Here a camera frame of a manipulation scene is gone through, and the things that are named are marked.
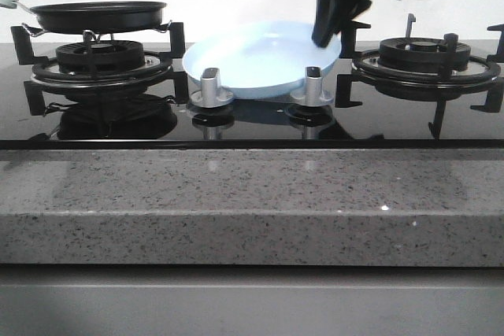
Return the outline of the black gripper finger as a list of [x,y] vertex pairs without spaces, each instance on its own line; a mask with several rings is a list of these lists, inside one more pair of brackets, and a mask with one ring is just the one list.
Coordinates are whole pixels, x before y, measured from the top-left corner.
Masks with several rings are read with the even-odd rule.
[[318,47],[327,47],[333,36],[339,33],[340,0],[316,0],[316,16],[312,40]]
[[371,5],[371,0],[336,0],[335,33],[340,33],[347,24]]

